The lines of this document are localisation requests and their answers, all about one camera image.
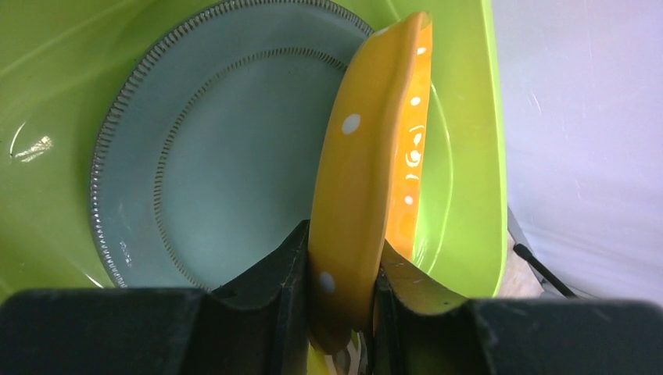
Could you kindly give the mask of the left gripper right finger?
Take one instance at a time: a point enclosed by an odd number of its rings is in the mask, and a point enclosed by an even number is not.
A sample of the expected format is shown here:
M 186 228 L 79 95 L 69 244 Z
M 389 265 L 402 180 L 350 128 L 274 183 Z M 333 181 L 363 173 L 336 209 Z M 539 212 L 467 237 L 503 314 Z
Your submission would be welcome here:
M 659 374 L 662 309 L 580 298 L 465 298 L 384 247 L 377 374 Z

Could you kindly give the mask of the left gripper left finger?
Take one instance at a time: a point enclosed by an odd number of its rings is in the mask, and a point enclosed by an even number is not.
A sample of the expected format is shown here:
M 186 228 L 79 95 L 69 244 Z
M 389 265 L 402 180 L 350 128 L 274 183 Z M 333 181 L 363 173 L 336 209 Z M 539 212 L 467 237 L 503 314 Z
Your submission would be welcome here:
M 1 307 L 4 374 L 304 374 L 307 221 L 214 291 L 34 289 Z

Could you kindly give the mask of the yellow scalloped plate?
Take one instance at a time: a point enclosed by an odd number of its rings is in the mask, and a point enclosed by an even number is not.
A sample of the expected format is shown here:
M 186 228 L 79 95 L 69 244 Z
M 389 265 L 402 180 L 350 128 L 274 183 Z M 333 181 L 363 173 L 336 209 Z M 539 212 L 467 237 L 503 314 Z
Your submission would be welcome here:
M 310 335 L 343 350 L 372 328 L 382 250 L 414 250 L 433 22 L 426 12 L 373 33 L 354 54 L 328 121 L 310 218 Z

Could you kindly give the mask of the grey-blue plate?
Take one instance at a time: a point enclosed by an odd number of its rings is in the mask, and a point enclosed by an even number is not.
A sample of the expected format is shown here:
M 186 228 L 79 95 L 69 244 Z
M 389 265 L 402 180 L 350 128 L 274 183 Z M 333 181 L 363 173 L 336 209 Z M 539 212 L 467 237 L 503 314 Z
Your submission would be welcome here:
M 308 219 L 339 85 L 371 33 L 331 1 L 222 1 L 155 41 L 91 162 L 113 283 L 212 290 Z

